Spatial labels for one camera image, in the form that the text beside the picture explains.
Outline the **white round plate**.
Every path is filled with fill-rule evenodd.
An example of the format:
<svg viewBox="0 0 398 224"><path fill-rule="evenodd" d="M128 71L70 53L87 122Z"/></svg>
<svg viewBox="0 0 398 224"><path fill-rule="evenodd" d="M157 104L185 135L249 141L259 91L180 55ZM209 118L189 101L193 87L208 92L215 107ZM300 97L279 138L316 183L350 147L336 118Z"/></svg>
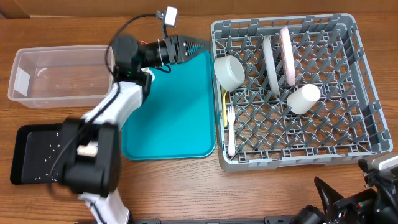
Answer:
<svg viewBox="0 0 398 224"><path fill-rule="evenodd" d="M273 52L272 52L272 47L271 47L271 38L265 37L262 45L263 45L263 50L264 50L264 60L265 60L265 66L266 66L266 70L267 70L267 77L269 80L269 86L270 86L271 92L273 92L273 94L279 96L280 91L279 91L279 84L278 84L275 63L274 63L274 58L273 58Z"/></svg>

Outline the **white napkin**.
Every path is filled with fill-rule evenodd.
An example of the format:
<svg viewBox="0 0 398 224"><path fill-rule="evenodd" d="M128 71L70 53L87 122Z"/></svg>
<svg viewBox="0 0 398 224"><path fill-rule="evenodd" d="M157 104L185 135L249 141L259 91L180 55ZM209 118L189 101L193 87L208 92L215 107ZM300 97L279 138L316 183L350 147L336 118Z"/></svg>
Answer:
<svg viewBox="0 0 398 224"><path fill-rule="evenodd" d="M149 68L142 68L141 70L143 72L148 73L151 76L151 82L153 82L155 80L155 75L152 70L150 70Z"/></svg>

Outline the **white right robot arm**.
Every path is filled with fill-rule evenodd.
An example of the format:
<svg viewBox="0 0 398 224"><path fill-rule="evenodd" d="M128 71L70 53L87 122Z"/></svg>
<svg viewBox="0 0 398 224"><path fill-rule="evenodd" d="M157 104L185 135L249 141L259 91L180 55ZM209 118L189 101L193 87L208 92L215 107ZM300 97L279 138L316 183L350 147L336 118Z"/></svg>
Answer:
<svg viewBox="0 0 398 224"><path fill-rule="evenodd" d="M397 154L388 152L360 159L365 190L344 197L319 177L314 178L323 211L312 205L291 223L397 223Z"/></svg>

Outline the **grey bowl of rice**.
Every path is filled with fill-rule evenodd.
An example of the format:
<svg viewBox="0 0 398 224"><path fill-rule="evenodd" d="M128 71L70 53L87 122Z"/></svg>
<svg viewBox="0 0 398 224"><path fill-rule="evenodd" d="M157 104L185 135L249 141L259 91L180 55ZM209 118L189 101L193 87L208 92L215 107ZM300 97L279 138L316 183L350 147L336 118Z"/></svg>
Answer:
<svg viewBox="0 0 398 224"><path fill-rule="evenodd" d="M245 80L242 64L232 55L217 58L214 61L214 71L216 79L228 92L235 91Z"/></svg>

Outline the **pink round plate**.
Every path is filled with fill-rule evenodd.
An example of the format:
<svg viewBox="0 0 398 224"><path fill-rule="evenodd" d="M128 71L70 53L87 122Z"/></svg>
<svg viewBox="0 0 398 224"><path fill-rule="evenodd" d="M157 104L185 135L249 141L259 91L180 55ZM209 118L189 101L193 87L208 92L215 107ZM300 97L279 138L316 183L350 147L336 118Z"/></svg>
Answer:
<svg viewBox="0 0 398 224"><path fill-rule="evenodd" d="M282 60L284 62L284 73L286 82L289 85L295 85L295 64L292 50L292 43L288 27L283 27L279 32L280 48L282 52Z"/></svg>

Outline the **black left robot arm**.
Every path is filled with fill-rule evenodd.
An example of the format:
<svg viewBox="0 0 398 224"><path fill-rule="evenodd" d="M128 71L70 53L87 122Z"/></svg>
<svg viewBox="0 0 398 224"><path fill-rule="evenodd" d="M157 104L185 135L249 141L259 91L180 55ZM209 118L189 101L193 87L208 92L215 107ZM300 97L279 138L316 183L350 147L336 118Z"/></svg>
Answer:
<svg viewBox="0 0 398 224"><path fill-rule="evenodd" d="M66 119L62 151L52 169L58 183L83 200L97 223L133 223L117 190L121 174L120 129L150 93L152 68L181 64L209 50L209 42L171 35L142 44L129 34L115 35L108 49L115 57L113 89L80 119Z"/></svg>

